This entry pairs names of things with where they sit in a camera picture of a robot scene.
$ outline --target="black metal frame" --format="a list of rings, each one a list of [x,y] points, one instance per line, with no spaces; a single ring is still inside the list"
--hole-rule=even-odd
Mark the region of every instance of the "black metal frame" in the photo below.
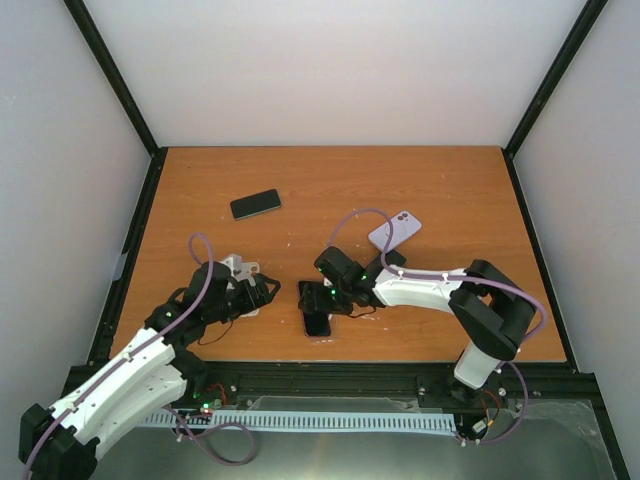
[[[519,368],[527,379],[530,395],[547,399],[583,399],[591,402],[614,470],[618,478],[624,479],[629,478],[629,474],[596,379],[593,374],[578,372],[549,272],[513,163],[516,153],[606,3],[607,0],[587,0],[513,136],[503,149],[503,154],[567,358],[567,362],[563,363],[523,363],[519,364]],[[127,258],[122,275],[113,281],[109,290],[87,365],[71,369],[65,384],[65,391],[70,391],[96,373],[109,358],[146,222],[162,174],[167,148],[159,148],[156,144],[84,2],[65,0],[65,4],[151,156],[149,170],[123,247],[123,253],[127,254]],[[415,398],[423,407],[438,407],[455,414],[472,413],[477,410],[477,406],[461,407],[446,401],[442,404],[442,400],[436,400],[435,396],[429,395],[429,392],[424,395],[420,393],[421,385],[432,384],[434,378],[443,378],[451,371],[453,364],[449,363],[207,363],[210,367],[208,380],[211,383],[221,382],[224,385],[233,385],[234,389],[228,392],[228,398],[239,407],[242,407],[246,400],[264,395],[330,395]],[[522,395],[522,387],[517,377],[510,371],[503,372],[499,378],[492,378],[491,382],[496,384],[492,385],[493,387],[504,387],[508,392],[507,398],[520,398]],[[181,406],[197,405],[186,401]]]

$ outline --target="gray floor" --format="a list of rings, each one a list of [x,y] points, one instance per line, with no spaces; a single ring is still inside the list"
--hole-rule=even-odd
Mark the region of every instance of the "gray floor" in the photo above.
[[[135,429],[100,462],[92,480],[189,479],[609,479],[615,478],[585,404],[541,402],[518,432],[493,446],[417,434],[256,433],[249,465],[223,467],[169,429]],[[219,432],[209,444],[230,459],[248,442]]]

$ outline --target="black frame edge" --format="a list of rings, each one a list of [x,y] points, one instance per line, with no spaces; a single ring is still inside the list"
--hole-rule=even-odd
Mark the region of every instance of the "black frame edge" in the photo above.
[[[613,466],[613,471],[616,474],[618,480],[630,480],[629,470],[627,470],[627,464],[622,456],[622,450],[620,450],[620,444],[616,438],[616,434],[611,425],[611,419],[609,413],[604,404],[601,407],[594,408],[596,414],[596,420],[600,427],[600,434],[604,440],[604,444],[607,447],[607,453],[609,454],[609,460]]]
[[[104,43],[104,40],[98,31],[98,27],[96,27],[96,24],[93,22],[91,14],[89,13],[84,1],[64,0],[64,3],[69,9],[69,13],[71,13],[76,25],[80,29],[87,45],[89,45],[89,48],[93,52],[93,56],[100,65],[100,68],[102,68],[105,77],[107,77],[111,88],[118,97],[118,100],[120,100],[122,108],[124,108],[133,128],[136,130],[144,147],[147,149],[147,152],[149,152],[149,155],[151,156],[157,155],[160,150],[158,148],[158,144],[153,138],[153,135],[147,126],[147,122],[145,122],[140,109],[129,91],[129,87],[127,87],[127,84],[120,74],[120,70],[118,70],[116,63],[113,60],[113,57],[111,57],[111,53],[109,53],[109,49]]]
[[[573,353],[573,349],[571,348],[571,342],[569,340],[567,328],[562,318],[562,313],[560,312],[558,299],[553,289],[551,276],[549,275],[547,264],[544,261],[542,249],[540,248],[540,242],[538,241],[538,236],[536,235],[536,229],[533,225],[531,214],[529,213],[529,207],[527,206],[527,201],[525,200],[524,192],[522,191],[522,186],[520,185],[518,172],[516,171],[514,163],[510,161],[510,159],[508,158],[507,153],[504,150],[502,151],[502,153],[504,155],[505,164],[507,166],[507,172],[509,173],[509,179],[511,180],[511,185],[513,187],[513,192],[515,193],[516,200],[518,202],[518,207],[520,207],[520,213],[524,221],[524,226],[527,230],[527,234],[529,235],[529,242],[531,243],[531,247],[533,248],[533,255],[536,259],[538,270],[540,271],[542,284],[544,285],[544,290],[547,294],[547,299],[549,300],[549,304],[551,305],[551,313],[553,314],[553,318],[556,323],[556,328],[558,329],[558,334],[560,335],[560,341],[562,342],[562,347],[564,348],[564,353],[567,357],[567,362],[572,369],[578,370],[576,357]]]
[[[160,182],[160,176],[168,151],[168,148],[161,148],[158,154],[154,155],[151,158],[151,162],[149,162],[147,175],[142,184],[138,203],[133,212],[129,231],[127,232],[127,237],[122,247],[122,253],[127,254],[122,275],[118,280],[114,280],[109,288],[107,300],[102,310],[100,322],[98,323],[93,344],[91,345],[91,350],[87,358],[89,365],[93,365],[96,362],[104,363],[109,360],[113,337],[115,336],[118,322],[120,321],[120,314],[122,313],[127,291],[129,290],[131,276],[133,275],[142,237],[144,236],[147,220],[151,213],[153,199],[156,194],[156,189],[158,188],[158,183]]]
[[[513,160],[608,0],[587,0],[505,147]]]

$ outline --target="smartphone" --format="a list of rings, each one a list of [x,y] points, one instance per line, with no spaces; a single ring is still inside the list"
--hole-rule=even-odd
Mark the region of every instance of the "smartphone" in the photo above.
[[[240,220],[241,218],[274,210],[282,206],[282,203],[280,202],[278,192],[275,188],[272,188],[266,192],[260,192],[255,195],[233,200],[230,205],[233,218]]]
[[[302,296],[304,286],[308,283],[301,281],[298,282],[298,296]],[[331,326],[329,325],[329,314],[322,312],[304,313],[302,312],[302,319],[304,320],[304,333],[307,337],[329,337],[331,336]]]
[[[405,240],[415,235],[421,228],[420,221],[409,212],[399,212],[392,219],[393,238],[389,244],[389,250],[393,250]],[[380,251],[384,250],[384,246],[389,239],[389,224],[387,222],[380,225],[369,234],[369,241],[373,243]]]

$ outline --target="red wire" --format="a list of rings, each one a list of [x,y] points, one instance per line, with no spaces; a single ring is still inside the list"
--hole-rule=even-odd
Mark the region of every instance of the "red wire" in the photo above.
[[[496,414],[494,415],[493,419],[495,420],[498,417],[498,413],[500,413],[500,400],[498,400],[498,397],[496,397],[496,395],[490,391],[490,390],[483,390],[482,393],[486,393],[487,395],[489,395],[491,398],[493,398],[493,401],[496,402],[496,405],[498,407],[498,410],[496,411]]]
[[[220,389],[220,393],[222,394],[222,406],[224,407],[227,405],[227,394],[225,393],[224,387],[221,383],[216,383],[207,387],[207,392],[213,392],[216,388]]]
[[[482,401],[482,410],[484,410],[484,416],[487,417],[487,420],[491,420],[491,418],[489,417],[489,410],[487,408],[487,402],[485,402],[484,400]]]

